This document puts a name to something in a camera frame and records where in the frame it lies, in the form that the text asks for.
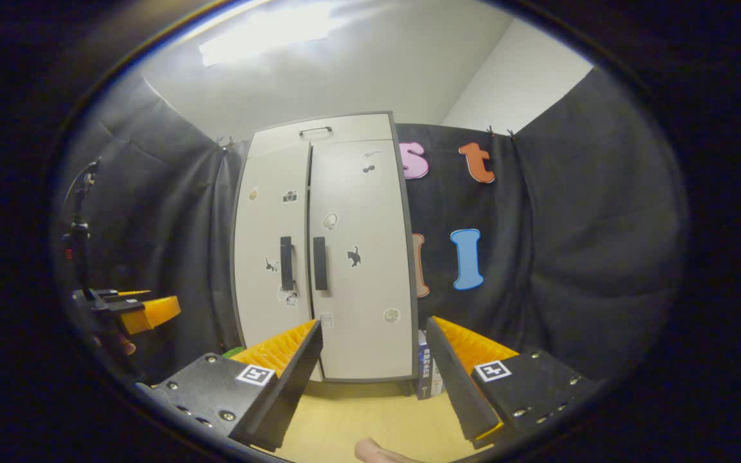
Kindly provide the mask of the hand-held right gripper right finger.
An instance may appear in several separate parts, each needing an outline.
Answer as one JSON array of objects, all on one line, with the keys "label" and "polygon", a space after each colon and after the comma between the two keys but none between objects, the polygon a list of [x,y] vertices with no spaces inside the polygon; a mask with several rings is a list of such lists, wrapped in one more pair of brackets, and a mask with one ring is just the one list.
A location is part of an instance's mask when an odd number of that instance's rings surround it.
[{"label": "hand-held right gripper right finger", "polygon": [[474,448],[534,439],[598,393],[596,381],[543,349],[518,352],[437,316],[427,320],[426,340]]}]

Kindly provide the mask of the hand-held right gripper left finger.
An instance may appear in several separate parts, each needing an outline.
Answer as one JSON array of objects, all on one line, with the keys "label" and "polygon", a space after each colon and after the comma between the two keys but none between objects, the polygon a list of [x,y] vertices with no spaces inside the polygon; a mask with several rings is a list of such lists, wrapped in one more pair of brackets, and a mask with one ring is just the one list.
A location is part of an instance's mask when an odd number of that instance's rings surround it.
[{"label": "hand-held right gripper left finger", "polygon": [[153,386],[152,402],[216,446],[275,451],[322,347],[320,322],[309,320],[232,357],[203,354]]}]

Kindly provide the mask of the white shoe cabinet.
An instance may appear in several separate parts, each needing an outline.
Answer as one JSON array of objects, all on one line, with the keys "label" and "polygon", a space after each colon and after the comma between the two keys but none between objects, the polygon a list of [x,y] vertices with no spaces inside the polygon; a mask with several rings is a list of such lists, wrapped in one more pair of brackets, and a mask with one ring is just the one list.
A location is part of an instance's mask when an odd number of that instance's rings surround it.
[{"label": "white shoe cabinet", "polygon": [[[278,126],[278,125],[282,125],[282,124],[277,124],[277,125],[274,125],[274,126],[271,126],[271,127],[268,127],[268,128],[273,128],[273,127]],[[405,178],[404,178],[404,164],[403,164],[402,155],[401,155],[400,149],[399,149],[399,140],[398,140],[397,134],[395,132],[394,118],[393,118],[393,130],[394,130],[394,132],[393,132],[393,140],[391,140],[391,142],[394,144],[394,149],[395,149],[396,156],[397,156],[398,163],[399,163],[399,176],[400,176],[400,181],[401,181],[401,184],[402,184],[402,197],[403,197],[404,213],[405,213],[405,217],[406,217],[406,224],[407,224],[408,229],[410,231],[410,239],[409,239],[409,243],[408,243],[408,248],[409,248],[409,250],[411,252],[410,269],[411,269],[412,296],[414,297],[414,308],[412,309],[412,313],[414,314],[414,328],[415,328],[415,333],[414,333],[415,372],[414,372],[414,376],[412,376],[411,378],[406,379],[406,380],[412,380],[412,379],[414,379],[416,377],[417,370],[418,370],[418,368],[417,368],[417,352],[418,352],[418,346],[417,346],[417,338],[418,338],[418,336],[417,336],[417,295],[416,295],[416,278],[415,278],[415,275],[414,275],[414,271],[415,271],[416,267],[415,267],[415,262],[414,262],[414,243],[412,242],[412,225],[411,225],[410,211],[409,211],[409,205],[408,205],[408,191],[407,191],[407,188],[406,188],[406,181],[405,181]],[[237,191],[236,191],[236,200],[235,200],[235,205],[234,205],[234,209],[233,209],[234,215],[233,215],[233,221],[232,221],[232,237],[230,237],[230,286],[232,287],[232,297],[233,297],[234,310],[235,310],[235,321],[236,321],[236,328],[237,328],[238,332],[239,332],[239,324],[238,324],[238,321],[237,321],[237,305],[236,305],[235,289],[234,289],[234,286],[233,286],[233,276],[232,276],[233,275],[233,271],[232,271],[232,245],[233,245],[233,235],[234,235],[235,209],[236,209],[236,206],[237,206],[237,200],[238,200],[238,195],[239,195],[239,182],[241,182],[241,178],[243,176],[244,165],[245,165],[245,161],[247,160],[248,152],[249,152],[249,147],[248,147],[247,152],[245,153],[245,156],[244,156],[244,161],[243,161],[241,173],[239,173],[238,187],[237,187]],[[311,269],[311,238],[309,237],[309,229],[311,228],[311,226],[309,225],[309,188],[311,188],[311,156],[309,157],[309,183],[308,183],[308,188],[307,188],[307,205],[308,205],[308,213],[307,213],[307,217],[308,217],[308,226],[307,226],[307,263],[308,263],[308,270],[309,270],[309,276],[308,276],[308,281],[309,281],[309,295],[311,295],[311,308],[312,308],[312,311],[313,311],[313,302],[312,302],[312,293],[313,293],[313,291],[312,291],[311,285],[312,285],[312,282],[314,281],[314,276],[313,276],[313,271]],[[321,321],[320,321],[320,319],[318,319],[315,316],[314,311],[313,311],[313,317],[312,317],[311,320],[318,320],[318,322],[320,322],[320,326],[322,328]],[[318,363],[316,364],[315,369],[314,369],[314,371],[313,371],[313,373],[311,375],[311,380],[313,380],[313,381],[326,381],[326,380],[324,380],[324,376],[322,374],[322,369],[321,369],[321,364],[320,364],[320,357],[318,357]]]}]

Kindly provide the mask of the white shoe cabinet door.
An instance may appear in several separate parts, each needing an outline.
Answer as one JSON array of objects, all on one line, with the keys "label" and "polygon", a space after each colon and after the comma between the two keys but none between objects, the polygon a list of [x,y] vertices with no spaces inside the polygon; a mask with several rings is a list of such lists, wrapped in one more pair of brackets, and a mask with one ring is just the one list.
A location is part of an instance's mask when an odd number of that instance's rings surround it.
[{"label": "white shoe cabinet door", "polygon": [[410,231],[394,144],[312,147],[309,225],[324,380],[414,376]]},{"label": "white shoe cabinet door", "polygon": [[313,317],[307,263],[311,147],[250,156],[239,182],[232,245],[239,333],[252,348]]}]

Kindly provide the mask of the blue box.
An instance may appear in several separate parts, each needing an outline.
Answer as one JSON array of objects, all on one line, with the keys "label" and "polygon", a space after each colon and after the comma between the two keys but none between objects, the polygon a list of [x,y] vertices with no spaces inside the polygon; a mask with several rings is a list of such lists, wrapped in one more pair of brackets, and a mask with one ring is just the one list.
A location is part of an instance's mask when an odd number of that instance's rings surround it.
[{"label": "blue box", "polygon": [[444,381],[427,341],[426,331],[420,329],[417,333],[419,371],[412,386],[418,401],[426,401],[426,399],[439,396],[444,392]]}]

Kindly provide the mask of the black backdrop cloth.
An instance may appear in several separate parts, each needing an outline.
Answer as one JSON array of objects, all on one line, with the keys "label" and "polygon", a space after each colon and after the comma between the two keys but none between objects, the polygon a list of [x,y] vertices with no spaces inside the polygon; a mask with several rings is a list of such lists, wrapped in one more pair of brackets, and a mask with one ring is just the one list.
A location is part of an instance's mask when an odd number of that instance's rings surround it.
[{"label": "black backdrop cloth", "polygon": [[[670,148],[599,69],[514,138],[397,123],[426,151],[407,181],[437,316],[515,350],[541,348],[592,380],[621,376],[655,343],[676,297],[690,221]],[[223,150],[133,78],[86,118],[58,175],[92,161],[91,287],[177,296],[182,313],[136,337],[135,367],[161,381],[200,354],[242,345],[230,287],[234,190],[247,143]]]}]

